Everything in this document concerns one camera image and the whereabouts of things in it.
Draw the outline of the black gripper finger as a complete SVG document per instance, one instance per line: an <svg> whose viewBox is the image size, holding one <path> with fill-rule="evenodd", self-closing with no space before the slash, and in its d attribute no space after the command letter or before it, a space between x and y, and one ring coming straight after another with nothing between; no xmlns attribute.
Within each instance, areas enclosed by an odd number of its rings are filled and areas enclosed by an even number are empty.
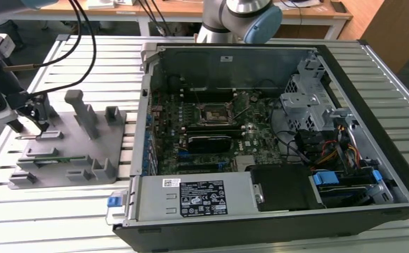
<svg viewBox="0 0 409 253"><path fill-rule="evenodd" d="M42 133L44 133L50 128L51 118L56 116L56 111L51 105L48 94L31 94L26 109L28 110L27 118L40 129Z"/></svg>
<svg viewBox="0 0 409 253"><path fill-rule="evenodd" d="M22 124L22 122L19 121L19 119L11 120L7 125L11 127L11 129L15 132L23 132L24 131L24 125Z"/></svg>

